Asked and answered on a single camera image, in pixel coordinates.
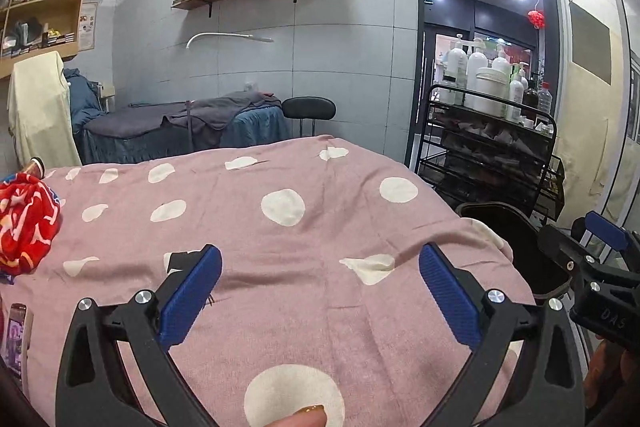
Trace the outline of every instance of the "smartphone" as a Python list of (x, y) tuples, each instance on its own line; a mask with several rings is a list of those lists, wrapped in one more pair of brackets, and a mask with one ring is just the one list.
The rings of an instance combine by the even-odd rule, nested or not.
[(33, 314), (24, 304), (12, 304), (6, 333), (4, 361), (24, 396), (27, 388), (27, 349), (31, 338)]

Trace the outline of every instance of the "red hanging decoration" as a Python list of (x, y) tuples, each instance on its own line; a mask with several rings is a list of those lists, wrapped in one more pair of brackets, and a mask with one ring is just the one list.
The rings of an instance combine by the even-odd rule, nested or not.
[(539, 30), (545, 27), (545, 15), (542, 12), (531, 10), (527, 17), (535, 29)]

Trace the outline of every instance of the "red blanket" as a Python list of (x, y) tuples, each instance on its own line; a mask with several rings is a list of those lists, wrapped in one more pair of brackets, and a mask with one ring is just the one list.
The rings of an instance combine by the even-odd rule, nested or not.
[(62, 216), (57, 195), (30, 174), (0, 184), (0, 271), (31, 272), (49, 253)]

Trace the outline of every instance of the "gray blanket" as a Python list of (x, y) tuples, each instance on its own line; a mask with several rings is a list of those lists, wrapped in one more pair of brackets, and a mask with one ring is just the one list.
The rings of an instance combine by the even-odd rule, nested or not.
[[(257, 91), (239, 91), (219, 98), (196, 100), (191, 104), (194, 135), (209, 148), (216, 147), (225, 127), (242, 111), (258, 107), (280, 107), (280, 100)], [(111, 138), (133, 138), (163, 126), (187, 127), (185, 102), (158, 105), (133, 105), (100, 116), (84, 128), (93, 134)]]

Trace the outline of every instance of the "phone screen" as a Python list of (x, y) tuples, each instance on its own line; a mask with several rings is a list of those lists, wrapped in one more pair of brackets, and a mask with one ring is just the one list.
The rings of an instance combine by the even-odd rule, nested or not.
[(6, 337), (6, 365), (18, 381), (22, 380), (22, 334), (26, 308), (11, 308)]

